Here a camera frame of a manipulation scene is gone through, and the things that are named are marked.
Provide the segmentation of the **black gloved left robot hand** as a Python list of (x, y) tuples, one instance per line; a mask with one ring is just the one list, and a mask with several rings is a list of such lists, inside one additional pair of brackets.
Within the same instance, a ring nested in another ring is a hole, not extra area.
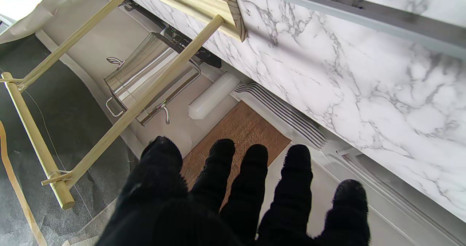
[(337, 187), (324, 229), (307, 235), (313, 172), (307, 146), (289, 148), (273, 202), (260, 218), (268, 172), (268, 150), (246, 151), (223, 204), (235, 154), (234, 142), (217, 140), (189, 190), (181, 176), (182, 155), (167, 137), (143, 150), (127, 178), (97, 246), (367, 246), (371, 242), (368, 201), (352, 179)]

